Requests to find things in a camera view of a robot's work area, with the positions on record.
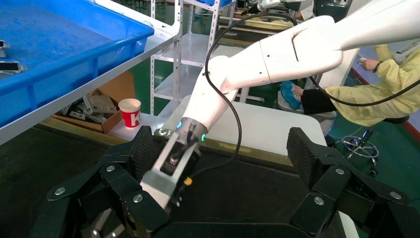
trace paper cup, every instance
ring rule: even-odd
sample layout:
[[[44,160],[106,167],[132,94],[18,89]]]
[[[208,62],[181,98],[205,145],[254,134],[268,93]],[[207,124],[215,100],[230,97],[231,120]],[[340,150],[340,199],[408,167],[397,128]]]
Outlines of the paper cup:
[[[121,100],[118,107],[126,127],[134,128],[140,124],[140,106],[142,103],[133,98]]]

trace black pants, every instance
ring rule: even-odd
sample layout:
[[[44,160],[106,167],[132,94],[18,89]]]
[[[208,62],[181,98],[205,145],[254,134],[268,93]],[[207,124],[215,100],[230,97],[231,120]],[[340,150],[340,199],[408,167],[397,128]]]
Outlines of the black pants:
[[[318,89],[306,89],[301,97],[305,115],[336,111],[331,100]]]

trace stool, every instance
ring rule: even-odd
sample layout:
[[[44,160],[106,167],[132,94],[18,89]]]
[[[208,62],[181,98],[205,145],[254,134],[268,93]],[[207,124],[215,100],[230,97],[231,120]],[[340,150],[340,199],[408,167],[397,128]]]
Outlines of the stool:
[[[387,118],[383,121],[392,124],[403,124],[409,118],[410,116],[406,116],[403,118]],[[348,135],[335,143],[335,146],[338,143],[343,143],[343,145],[351,152],[347,159],[350,159],[354,154],[371,159],[373,166],[370,168],[369,173],[372,176],[375,176],[378,173],[378,171],[376,170],[376,162],[378,161],[379,155],[379,150],[376,148],[376,146],[369,142],[374,127],[374,125],[369,127],[361,138],[357,136]]]

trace blue shoe cover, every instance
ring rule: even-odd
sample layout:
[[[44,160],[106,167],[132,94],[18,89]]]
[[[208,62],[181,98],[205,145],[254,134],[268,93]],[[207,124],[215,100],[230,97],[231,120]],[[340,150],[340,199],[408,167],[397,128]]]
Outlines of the blue shoe cover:
[[[292,85],[293,85],[292,81],[282,82],[281,86],[280,86],[280,92],[281,92],[281,95],[283,96],[284,100],[289,104],[289,106],[293,110],[298,110],[301,107],[301,102],[299,102],[295,98],[295,95],[293,95]]]

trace black table surface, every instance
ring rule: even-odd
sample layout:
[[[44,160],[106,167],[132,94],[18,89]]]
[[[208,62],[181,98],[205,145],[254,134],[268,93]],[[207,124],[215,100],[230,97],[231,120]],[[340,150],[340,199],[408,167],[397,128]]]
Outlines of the black table surface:
[[[154,143],[157,156],[163,142]],[[46,192],[93,166],[107,148],[42,127],[31,128],[0,146],[1,236],[28,237],[39,206],[46,202]],[[214,150],[203,154],[197,168],[229,156]],[[288,223],[308,192],[296,175],[249,163],[248,158],[197,176],[170,217],[171,222]],[[338,216],[323,237],[345,237]]]

